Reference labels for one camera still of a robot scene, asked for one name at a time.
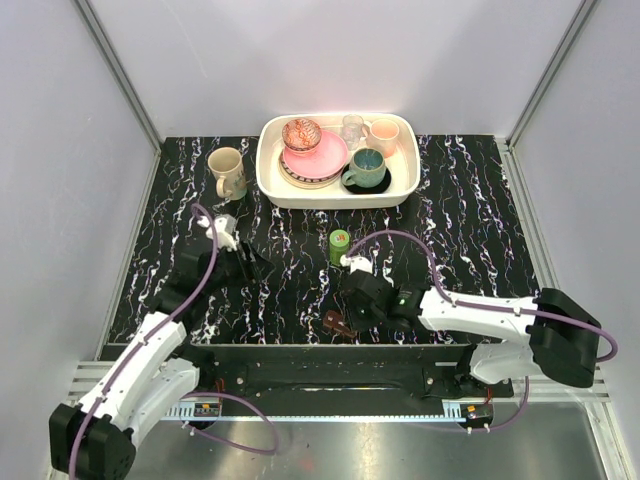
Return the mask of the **brown pill organizer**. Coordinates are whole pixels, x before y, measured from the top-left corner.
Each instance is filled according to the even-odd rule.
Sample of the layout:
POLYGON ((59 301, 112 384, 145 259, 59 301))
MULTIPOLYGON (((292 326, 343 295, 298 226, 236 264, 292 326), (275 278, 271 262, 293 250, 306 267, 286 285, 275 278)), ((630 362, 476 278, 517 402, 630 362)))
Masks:
POLYGON ((344 316, 335 310, 329 310, 323 317, 323 326, 334 334, 342 335, 346 338, 353 339, 357 333, 352 330, 345 320, 344 316))

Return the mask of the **green pill bottle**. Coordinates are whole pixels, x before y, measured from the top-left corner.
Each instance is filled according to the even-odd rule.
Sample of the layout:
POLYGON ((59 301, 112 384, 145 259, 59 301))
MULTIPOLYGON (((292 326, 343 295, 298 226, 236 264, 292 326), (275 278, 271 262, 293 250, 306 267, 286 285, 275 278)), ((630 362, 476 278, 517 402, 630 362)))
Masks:
POLYGON ((343 229, 335 229, 328 236, 329 260, 334 266, 340 266, 340 259, 350 249, 350 235, 343 229))

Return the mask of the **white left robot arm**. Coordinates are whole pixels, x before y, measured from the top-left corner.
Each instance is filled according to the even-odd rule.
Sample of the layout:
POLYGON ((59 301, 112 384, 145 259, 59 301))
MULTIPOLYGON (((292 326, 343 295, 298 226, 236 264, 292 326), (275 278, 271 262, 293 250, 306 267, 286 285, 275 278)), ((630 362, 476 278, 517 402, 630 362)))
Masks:
POLYGON ((214 293, 258 285, 273 269, 244 241, 185 249, 104 377, 76 405, 61 403, 51 414, 53 469, 72 479, 123 479, 161 420, 189 422, 197 429, 215 422, 228 395, 214 354, 192 345, 188 336, 214 293))

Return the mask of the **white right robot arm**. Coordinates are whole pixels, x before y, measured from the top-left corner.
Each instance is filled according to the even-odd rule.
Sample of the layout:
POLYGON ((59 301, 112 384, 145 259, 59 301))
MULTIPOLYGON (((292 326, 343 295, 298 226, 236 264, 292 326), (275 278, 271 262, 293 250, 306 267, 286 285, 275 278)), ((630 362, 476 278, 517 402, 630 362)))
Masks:
POLYGON ((454 384, 476 396, 505 379, 543 374, 570 387, 594 383, 600 323, 564 292, 544 288, 536 297, 488 298, 436 287, 393 287, 356 270, 343 283, 351 329, 454 331, 493 338, 476 345, 454 371, 454 384))

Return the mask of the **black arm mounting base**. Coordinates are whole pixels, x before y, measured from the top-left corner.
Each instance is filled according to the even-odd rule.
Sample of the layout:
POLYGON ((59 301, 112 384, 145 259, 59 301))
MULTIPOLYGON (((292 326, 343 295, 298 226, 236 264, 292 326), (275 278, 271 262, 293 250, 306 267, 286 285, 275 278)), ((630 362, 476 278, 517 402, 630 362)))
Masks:
POLYGON ((486 384, 463 365, 469 345, 187 345, 206 386, 224 381, 239 396, 355 389, 399 390, 417 398, 514 396, 509 380, 486 384))

